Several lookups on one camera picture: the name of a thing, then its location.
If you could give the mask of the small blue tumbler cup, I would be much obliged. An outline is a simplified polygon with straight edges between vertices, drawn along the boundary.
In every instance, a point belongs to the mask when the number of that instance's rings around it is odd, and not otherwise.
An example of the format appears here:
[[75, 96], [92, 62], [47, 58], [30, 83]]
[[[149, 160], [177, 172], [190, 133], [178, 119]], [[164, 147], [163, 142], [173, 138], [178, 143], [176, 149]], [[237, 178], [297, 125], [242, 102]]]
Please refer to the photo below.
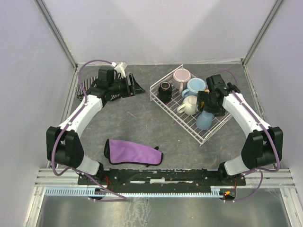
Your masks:
[[202, 111], [196, 120], [197, 128], [201, 130], [208, 130], [211, 127], [214, 115], [212, 113]]

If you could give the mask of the white speckled mug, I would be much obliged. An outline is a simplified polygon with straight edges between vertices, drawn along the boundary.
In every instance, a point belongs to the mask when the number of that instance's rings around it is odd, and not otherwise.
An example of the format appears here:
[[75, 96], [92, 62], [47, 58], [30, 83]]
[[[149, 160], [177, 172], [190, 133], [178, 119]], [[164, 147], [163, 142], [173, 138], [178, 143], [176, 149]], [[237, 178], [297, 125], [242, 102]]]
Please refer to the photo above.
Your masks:
[[186, 97], [182, 104], [177, 108], [177, 113], [185, 113], [187, 115], [194, 115], [198, 112], [197, 108], [197, 97], [188, 96]]

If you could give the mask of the light blue mug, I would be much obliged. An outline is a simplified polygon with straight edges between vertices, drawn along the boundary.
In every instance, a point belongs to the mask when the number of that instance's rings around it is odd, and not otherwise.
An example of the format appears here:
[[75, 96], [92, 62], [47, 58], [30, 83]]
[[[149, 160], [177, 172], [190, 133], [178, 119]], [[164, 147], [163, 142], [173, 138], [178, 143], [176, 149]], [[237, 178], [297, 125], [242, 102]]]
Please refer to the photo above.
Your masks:
[[199, 91], [205, 91], [207, 88], [206, 82], [200, 78], [192, 78], [187, 82], [187, 89], [183, 90], [181, 96], [198, 96]]

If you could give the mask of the black cup white interior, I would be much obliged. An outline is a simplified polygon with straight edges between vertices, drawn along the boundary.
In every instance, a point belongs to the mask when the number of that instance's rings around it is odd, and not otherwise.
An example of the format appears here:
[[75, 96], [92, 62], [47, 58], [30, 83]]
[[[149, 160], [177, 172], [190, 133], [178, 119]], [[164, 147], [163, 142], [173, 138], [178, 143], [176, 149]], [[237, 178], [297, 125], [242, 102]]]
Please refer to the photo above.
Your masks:
[[172, 96], [172, 87], [169, 82], [161, 82], [158, 88], [158, 99], [161, 100], [164, 104], [167, 104], [171, 101]]

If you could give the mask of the white wire dish rack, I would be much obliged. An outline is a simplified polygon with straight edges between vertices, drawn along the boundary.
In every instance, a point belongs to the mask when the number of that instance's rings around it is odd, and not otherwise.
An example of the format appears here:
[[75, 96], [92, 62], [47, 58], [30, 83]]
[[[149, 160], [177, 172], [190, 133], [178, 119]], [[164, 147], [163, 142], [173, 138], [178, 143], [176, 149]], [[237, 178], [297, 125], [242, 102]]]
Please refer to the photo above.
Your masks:
[[[207, 130], [198, 128], [196, 122], [199, 112], [197, 108], [194, 108], [196, 98], [194, 96], [185, 97], [188, 94], [188, 92], [185, 92], [187, 82], [194, 77], [189, 70], [180, 65], [150, 86], [150, 99], [173, 118], [200, 145], [203, 145], [232, 118], [232, 115], [226, 113], [223, 117], [213, 117]], [[164, 103], [159, 98], [160, 88], [168, 89], [172, 92], [171, 98], [167, 103]]]

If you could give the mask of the pink mug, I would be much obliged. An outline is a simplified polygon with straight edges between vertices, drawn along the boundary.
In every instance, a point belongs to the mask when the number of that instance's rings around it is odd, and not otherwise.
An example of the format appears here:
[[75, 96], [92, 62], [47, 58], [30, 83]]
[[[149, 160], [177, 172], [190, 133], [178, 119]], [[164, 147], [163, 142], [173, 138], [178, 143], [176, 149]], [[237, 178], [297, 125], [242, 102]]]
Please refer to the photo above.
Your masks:
[[187, 69], [177, 69], [173, 73], [173, 84], [181, 94], [187, 88], [187, 82], [191, 79], [191, 73]]

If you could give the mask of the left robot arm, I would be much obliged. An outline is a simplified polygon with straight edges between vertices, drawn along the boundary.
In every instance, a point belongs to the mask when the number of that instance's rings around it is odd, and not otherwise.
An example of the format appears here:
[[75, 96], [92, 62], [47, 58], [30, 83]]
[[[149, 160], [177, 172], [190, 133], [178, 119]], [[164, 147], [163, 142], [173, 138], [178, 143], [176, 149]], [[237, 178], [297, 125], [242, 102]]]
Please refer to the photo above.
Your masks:
[[84, 154], [80, 137], [92, 118], [109, 101], [144, 94], [132, 73], [123, 77], [110, 67], [100, 67], [76, 110], [59, 126], [46, 131], [47, 159], [89, 175], [102, 171], [102, 164]]

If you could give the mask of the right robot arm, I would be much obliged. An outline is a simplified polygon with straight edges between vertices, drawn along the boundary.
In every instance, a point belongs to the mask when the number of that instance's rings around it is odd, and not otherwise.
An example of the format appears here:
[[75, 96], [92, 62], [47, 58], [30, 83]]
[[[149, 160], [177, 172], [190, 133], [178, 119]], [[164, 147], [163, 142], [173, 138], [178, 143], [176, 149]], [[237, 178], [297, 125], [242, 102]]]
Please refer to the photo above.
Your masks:
[[224, 176], [249, 175], [256, 171], [278, 172], [282, 160], [283, 131], [266, 123], [249, 106], [236, 85], [225, 83], [220, 74], [206, 79], [208, 91], [199, 91], [196, 125], [202, 130], [210, 127], [214, 117], [229, 112], [243, 130], [246, 141], [241, 153], [220, 164]]

